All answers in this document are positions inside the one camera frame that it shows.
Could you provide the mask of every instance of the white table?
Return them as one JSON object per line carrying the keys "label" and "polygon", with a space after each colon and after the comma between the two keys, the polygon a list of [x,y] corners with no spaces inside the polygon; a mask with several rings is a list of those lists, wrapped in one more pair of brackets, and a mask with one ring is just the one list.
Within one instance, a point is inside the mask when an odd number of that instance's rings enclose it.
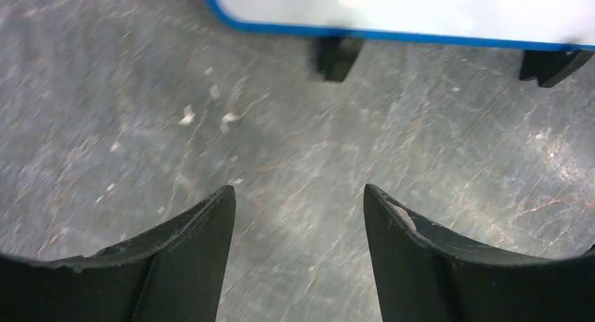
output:
{"label": "white table", "polygon": [[[533,51],[595,51],[595,0],[207,1],[223,22],[247,32],[531,50],[526,56]],[[529,67],[538,70],[543,63],[557,67],[565,63],[564,59],[550,61],[548,53],[526,57],[539,60]],[[570,73],[589,57],[581,56],[580,61],[569,60],[574,62]],[[529,68],[525,61],[523,67]]]}

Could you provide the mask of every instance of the table foot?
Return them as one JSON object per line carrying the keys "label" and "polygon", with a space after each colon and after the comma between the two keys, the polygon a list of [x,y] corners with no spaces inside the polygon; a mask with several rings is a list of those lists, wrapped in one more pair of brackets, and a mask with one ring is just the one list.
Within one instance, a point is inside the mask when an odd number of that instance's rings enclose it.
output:
{"label": "table foot", "polygon": [[593,51],[525,51],[519,79],[537,79],[539,87],[551,88],[581,68]]}
{"label": "table foot", "polygon": [[325,81],[343,82],[352,68],[363,39],[352,36],[318,38],[316,66]]}

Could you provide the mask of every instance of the blue table edge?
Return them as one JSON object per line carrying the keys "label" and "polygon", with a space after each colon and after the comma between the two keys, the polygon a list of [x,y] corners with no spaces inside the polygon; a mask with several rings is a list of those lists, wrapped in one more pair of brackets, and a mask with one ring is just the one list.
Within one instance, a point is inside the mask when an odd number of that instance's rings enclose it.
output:
{"label": "blue table edge", "polygon": [[244,22],[225,13],[218,0],[206,0],[214,14],[227,26],[244,32],[292,34],[298,36],[358,36],[365,39],[384,39],[418,43],[442,43],[448,45],[515,48],[535,51],[573,51],[576,49],[595,50],[595,45],[570,43],[542,43],[536,41],[515,41],[505,39],[482,39],[465,36],[441,36],[433,34],[414,34],[404,32],[366,31],[360,29],[341,29],[335,27],[313,27],[301,25],[260,24]]}

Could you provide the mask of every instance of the floor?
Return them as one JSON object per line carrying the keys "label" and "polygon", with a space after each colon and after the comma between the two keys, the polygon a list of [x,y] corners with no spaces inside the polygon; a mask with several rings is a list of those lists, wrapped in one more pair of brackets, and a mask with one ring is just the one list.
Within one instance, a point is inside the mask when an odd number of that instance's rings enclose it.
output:
{"label": "floor", "polygon": [[553,89],[521,52],[369,41],[348,80],[312,40],[203,0],[0,0],[0,250],[95,251],[237,192],[218,321],[380,321],[373,182],[453,230],[568,257],[595,242],[595,61]]}

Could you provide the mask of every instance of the table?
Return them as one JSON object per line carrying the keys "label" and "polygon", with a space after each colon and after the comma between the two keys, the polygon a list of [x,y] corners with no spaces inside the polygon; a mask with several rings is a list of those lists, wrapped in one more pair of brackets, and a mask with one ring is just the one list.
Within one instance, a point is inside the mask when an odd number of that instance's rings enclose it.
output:
{"label": "table", "polygon": [[[521,79],[553,86],[595,50],[595,0],[207,1],[243,31],[339,38],[326,49],[330,62],[354,61],[361,44],[345,37],[517,48],[531,51]],[[543,63],[550,64],[547,73],[539,71]]]}

